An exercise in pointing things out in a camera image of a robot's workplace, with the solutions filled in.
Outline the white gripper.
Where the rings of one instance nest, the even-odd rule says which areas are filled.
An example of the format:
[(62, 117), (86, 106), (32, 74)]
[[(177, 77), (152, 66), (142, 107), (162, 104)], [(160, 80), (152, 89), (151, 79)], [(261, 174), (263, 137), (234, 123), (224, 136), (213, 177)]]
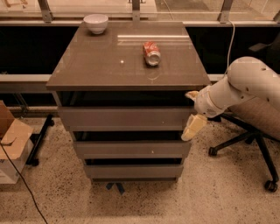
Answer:
[(210, 97), (210, 87), (204, 87), (199, 92), (189, 91), (185, 97), (194, 101), (197, 115), (190, 115), (184, 128), (181, 139), (190, 141), (203, 127), (207, 125), (207, 117), (214, 118), (222, 114), (225, 109), (218, 108)]

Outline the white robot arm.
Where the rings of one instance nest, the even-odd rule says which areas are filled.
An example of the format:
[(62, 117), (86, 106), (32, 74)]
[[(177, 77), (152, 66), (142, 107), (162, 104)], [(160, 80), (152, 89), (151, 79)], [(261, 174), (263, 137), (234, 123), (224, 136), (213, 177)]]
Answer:
[(206, 124), (226, 110), (244, 122), (280, 139), (280, 76), (253, 57), (231, 63), (224, 78), (186, 97), (194, 101), (196, 115), (188, 119), (181, 138), (191, 140)]

